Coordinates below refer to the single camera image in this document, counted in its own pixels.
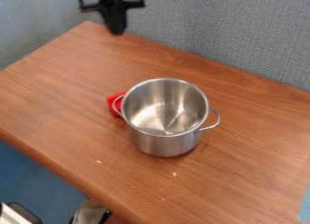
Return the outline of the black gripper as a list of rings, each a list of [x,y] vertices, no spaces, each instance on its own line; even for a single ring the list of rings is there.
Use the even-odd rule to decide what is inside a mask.
[[[93,4],[87,4],[84,0],[77,0],[77,2],[81,11],[93,12],[99,10],[109,32],[116,35],[121,35],[127,28],[127,10],[145,7],[145,0],[97,0]],[[116,29],[111,10],[112,7],[117,7]]]

